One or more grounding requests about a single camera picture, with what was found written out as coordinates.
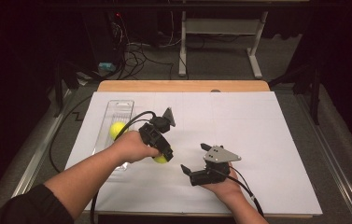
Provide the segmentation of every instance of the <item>hand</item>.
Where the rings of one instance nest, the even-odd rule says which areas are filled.
[[[231,169],[230,176],[237,179],[237,174],[233,169]],[[202,187],[215,193],[216,196],[225,204],[227,204],[229,200],[234,197],[234,195],[243,195],[239,184],[230,180],[229,178],[226,178],[223,182],[217,184],[202,185]]]
[[[141,161],[145,157],[157,157],[161,152],[154,148],[149,147],[143,143],[140,133],[137,131],[129,131],[121,135],[117,141],[111,146],[111,150],[116,150],[120,157],[120,162]]]

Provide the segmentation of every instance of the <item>gray floor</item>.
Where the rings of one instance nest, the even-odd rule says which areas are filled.
[[[263,80],[269,81],[284,74],[299,40],[299,37],[282,40],[278,36],[273,39],[262,39],[257,58]],[[189,79],[254,79],[246,56],[246,48],[251,42],[251,37],[240,37],[233,42],[206,39],[204,47],[199,49],[203,44],[201,38],[189,37],[187,56]],[[178,47],[158,49],[144,47],[144,52],[151,60],[173,63],[172,79],[185,79],[177,75]],[[169,79],[170,67],[169,64],[146,61],[143,70],[129,79]],[[352,135],[331,103],[324,87],[320,90],[318,126],[313,125],[306,114],[306,100],[309,95],[294,95],[290,87],[289,84],[278,85],[273,91],[276,92],[324,215],[308,219],[270,217],[268,220],[270,223],[352,223]],[[72,108],[96,89],[96,84],[79,88],[71,94],[72,98],[67,108]],[[83,117],[88,105],[89,100],[74,111],[80,112],[79,115]],[[52,123],[56,121],[53,114],[54,106],[37,124],[4,174],[0,182],[0,206],[11,197],[35,150],[43,144]],[[64,121],[54,141],[52,153],[56,155],[54,162],[60,169],[65,167],[80,125],[81,121],[77,121],[76,115],[71,114]],[[32,185],[42,183],[55,174],[46,156]],[[76,223],[89,223],[88,216],[82,215]]]

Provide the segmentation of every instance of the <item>tennis ball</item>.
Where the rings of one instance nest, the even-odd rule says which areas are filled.
[[[153,160],[157,163],[167,163],[167,160],[163,155],[159,157],[154,157]]]
[[[120,133],[120,130],[125,126],[126,124],[123,123],[122,121],[117,121],[114,122],[111,127],[109,128],[109,136],[111,136],[112,140],[115,140],[115,138],[118,136]]]

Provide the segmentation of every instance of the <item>white paper sheet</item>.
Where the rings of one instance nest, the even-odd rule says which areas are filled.
[[[96,92],[66,168],[92,154],[109,100],[134,100],[135,114],[151,110],[161,116],[172,107],[176,126],[164,137],[174,157],[166,164],[146,158],[115,172],[100,189],[97,211],[229,214],[214,194],[192,187],[180,168],[202,170],[200,144],[206,143],[242,157],[233,166],[265,214],[322,214],[273,92]]]

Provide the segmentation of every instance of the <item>person's left hand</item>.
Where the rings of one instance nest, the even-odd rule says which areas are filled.
[[[117,141],[112,144],[111,150],[117,151],[121,163],[132,163],[141,161],[145,157],[157,157],[161,155],[158,149],[144,144],[140,133],[137,131],[129,131],[121,135]]]

